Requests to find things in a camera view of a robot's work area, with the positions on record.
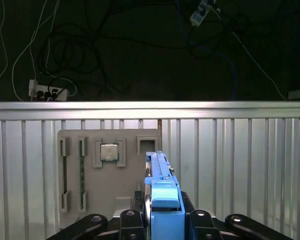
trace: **dark background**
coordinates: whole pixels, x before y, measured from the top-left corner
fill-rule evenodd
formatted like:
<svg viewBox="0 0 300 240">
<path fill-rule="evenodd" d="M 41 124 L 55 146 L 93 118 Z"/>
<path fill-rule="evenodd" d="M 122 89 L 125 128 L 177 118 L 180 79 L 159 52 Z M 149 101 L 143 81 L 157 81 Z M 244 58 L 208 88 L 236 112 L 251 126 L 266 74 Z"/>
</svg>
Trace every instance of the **dark background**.
<svg viewBox="0 0 300 240">
<path fill-rule="evenodd" d="M 147 3 L 150 0 L 116 0 L 113 9 L 123 5 Z M 0 80 L 0 101 L 17 101 L 12 88 L 12 66 L 22 50 L 28 45 L 37 27 L 44 0 L 5 0 L 6 16 L 3 37 L 7 50 L 9 66 Z M 181 0 L 181 9 L 185 18 L 190 17 L 196 0 Z M 74 23 L 88 29 L 85 17 L 85 3 L 88 4 L 88 17 L 95 33 L 109 8 L 109 0 L 61 0 L 54 26 L 62 23 Z M 130 38 L 152 44 L 170 47 L 185 47 L 178 24 L 178 12 L 175 1 L 167 6 L 141 6 L 110 15 L 95 41 L 108 81 L 116 87 L 114 90 L 104 83 L 100 69 L 90 74 L 78 74 L 73 71 L 61 71 L 56 76 L 72 78 L 77 82 L 82 94 L 69 97 L 69 101 L 279 101 L 282 100 L 274 85 L 249 58 L 239 42 L 225 32 L 220 40 L 218 52 L 226 55 L 235 66 L 237 81 L 234 84 L 233 72 L 224 57 L 213 55 L 207 59 L 196 59 L 187 49 L 162 49 L 128 40 L 106 39 L 101 36 Z M 52 14 L 56 1 L 48 0 L 42 19 Z M 287 97 L 288 91 L 300 88 L 300 0 L 218 0 L 217 5 L 230 17 L 240 12 L 248 17 L 252 24 L 245 32 L 249 37 L 240 36 L 251 55 L 276 82 L 281 93 Z M 0 0 L 0 24 L 3 5 Z M 230 18 L 222 16 L 225 23 Z M 47 85 L 51 77 L 40 73 L 37 57 L 47 39 L 51 27 L 50 19 L 43 25 L 32 44 L 32 52 L 39 84 Z M 204 21 L 218 21 L 211 11 Z M 238 20 L 238 28 L 247 24 L 246 18 Z M 189 32 L 191 26 L 186 21 L 182 28 Z M 215 22 L 202 24 L 191 35 L 191 39 L 200 42 L 222 31 L 222 25 Z M 69 34 L 78 35 L 75 27 L 66 27 Z M 212 48 L 219 41 L 216 38 L 205 46 Z M 195 51 L 197 55 L 207 54 Z M 80 54 L 74 57 L 79 61 Z M 96 59 L 87 52 L 84 69 L 91 69 Z M 5 56 L 0 38 L 0 73 L 5 66 Z M 49 66 L 55 68 L 53 58 Z M 30 101 L 28 96 L 29 79 L 34 78 L 34 71 L 29 49 L 22 55 L 14 70 L 14 84 L 18 96 Z M 73 86 L 68 82 L 56 80 L 56 87 L 67 87 L 71 92 Z"/>
</svg>

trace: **metal panel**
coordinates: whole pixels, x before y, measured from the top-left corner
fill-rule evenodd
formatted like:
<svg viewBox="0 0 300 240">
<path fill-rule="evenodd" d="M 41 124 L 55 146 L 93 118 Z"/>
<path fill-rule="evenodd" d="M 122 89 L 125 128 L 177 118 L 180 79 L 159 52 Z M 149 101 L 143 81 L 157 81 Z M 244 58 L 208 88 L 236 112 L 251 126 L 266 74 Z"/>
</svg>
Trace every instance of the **metal panel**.
<svg viewBox="0 0 300 240">
<path fill-rule="evenodd" d="M 300 102 L 0 103 L 0 240 L 59 229 L 59 130 L 158 127 L 196 207 L 300 240 Z"/>
</svg>

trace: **corrugated metal wall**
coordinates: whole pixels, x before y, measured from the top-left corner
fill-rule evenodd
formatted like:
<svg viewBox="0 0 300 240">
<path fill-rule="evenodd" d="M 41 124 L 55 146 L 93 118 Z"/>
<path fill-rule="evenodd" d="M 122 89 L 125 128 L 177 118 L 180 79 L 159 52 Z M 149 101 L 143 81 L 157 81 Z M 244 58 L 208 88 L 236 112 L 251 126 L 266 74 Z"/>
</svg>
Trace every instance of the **corrugated metal wall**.
<svg viewBox="0 0 300 240">
<path fill-rule="evenodd" d="M 43 240 L 59 222 L 61 129 L 162 129 L 194 205 L 300 239 L 300 119 L 0 121 L 0 240 Z"/>
</svg>

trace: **screw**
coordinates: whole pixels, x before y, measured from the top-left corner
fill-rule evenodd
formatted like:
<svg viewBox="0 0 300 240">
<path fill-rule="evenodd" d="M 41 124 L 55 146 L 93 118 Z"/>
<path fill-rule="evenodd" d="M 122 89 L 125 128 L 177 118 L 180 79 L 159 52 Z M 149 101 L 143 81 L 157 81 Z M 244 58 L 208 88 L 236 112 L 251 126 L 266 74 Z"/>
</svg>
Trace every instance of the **screw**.
<svg viewBox="0 0 300 240">
<path fill-rule="evenodd" d="M 242 219 L 239 216 L 232 216 L 231 219 L 237 223 L 242 221 Z"/>
<path fill-rule="evenodd" d="M 213 239 L 214 239 L 214 236 L 212 236 L 211 234 L 206 234 L 206 235 L 205 235 L 205 238 L 206 238 L 207 240 L 213 240 Z"/>
<path fill-rule="evenodd" d="M 128 216 L 133 216 L 133 215 L 135 215 L 135 213 L 134 213 L 133 211 L 128 211 L 126 214 L 127 214 Z"/>
<path fill-rule="evenodd" d="M 94 216 L 93 218 L 91 218 L 92 222 L 100 222 L 102 220 L 102 218 L 100 216 Z"/>
<path fill-rule="evenodd" d="M 199 216 L 204 216 L 204 215 L 205 215 L 205 212 L 204 212 L 204 211 L 201 211 L 201 210 L 196 211 L 195 213 L 196 213 L 197 215 L 199 215 Z"/>
</svg>

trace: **power strip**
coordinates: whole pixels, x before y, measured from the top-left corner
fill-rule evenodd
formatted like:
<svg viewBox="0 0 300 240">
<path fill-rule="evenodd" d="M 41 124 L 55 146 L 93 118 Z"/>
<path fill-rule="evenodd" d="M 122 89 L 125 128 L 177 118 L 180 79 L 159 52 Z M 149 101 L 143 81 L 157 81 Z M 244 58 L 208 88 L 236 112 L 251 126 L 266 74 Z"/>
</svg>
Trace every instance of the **power strip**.
<svg viewBox="0 0 300 240">
<path fill-rule="evenodd" d="M 192 26 L 199 27 L 217 0 L 201 0 L 197 10 L 190 17 Z"/>
<path fill-rule="evenodd" d="M 56 99 L 54 99 L 55 101 L 61 101 L 61 102 L 65 102 L 67 101 L 67 97 L 68 97 L 68 90 L 60 87 L 55 87 L 55 86 L 49 86 L 49 90 L 51 94 L 58 94 L 60 91 L 62 91 L 58 97 Z M 37 93 L 41 92 L 40 94 L 40 99 L 45 99 L 45 95 L 47 95 L 49 93 L 48 91 L 48 86 L 46 85 L 39 85 L 38 81 L 36 80 L 30 80 L 29 81 L 29 97 L 33 97 L 33 98 L 37 98 Z"/>
</svg>

